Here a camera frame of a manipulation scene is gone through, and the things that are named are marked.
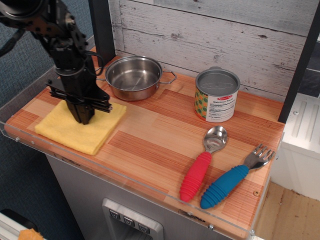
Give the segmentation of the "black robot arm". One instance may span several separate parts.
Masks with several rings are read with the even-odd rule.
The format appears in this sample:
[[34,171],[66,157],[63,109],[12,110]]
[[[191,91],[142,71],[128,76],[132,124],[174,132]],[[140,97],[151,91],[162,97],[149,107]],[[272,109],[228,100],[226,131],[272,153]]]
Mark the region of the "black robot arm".
[[48,80],[50,94],[62,99],[74,119],[87,125],[95,111],[112,110],[110,96],[96,83],[93,56],[88,51],[86,35],[77,27],[75,17],[60,0],[2,0],[0,22],[16,32],[0,49],[10,52],[25,31],[39,40],[53,59],[58,80]]

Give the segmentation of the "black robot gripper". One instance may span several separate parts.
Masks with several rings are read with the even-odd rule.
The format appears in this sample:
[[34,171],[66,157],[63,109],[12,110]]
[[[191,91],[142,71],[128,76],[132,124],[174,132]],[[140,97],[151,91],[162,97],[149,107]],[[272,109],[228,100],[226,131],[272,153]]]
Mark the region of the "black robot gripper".
[[[87,68],[56,71],[59,78],[48,80],[52,97],[65,100],[69,111],[78,123],[87,125],[95,115],[95,109],[109,113],[112,110],[110,96],[98,87],[96,77]],[[77,105],[81,106],[81,118]]]

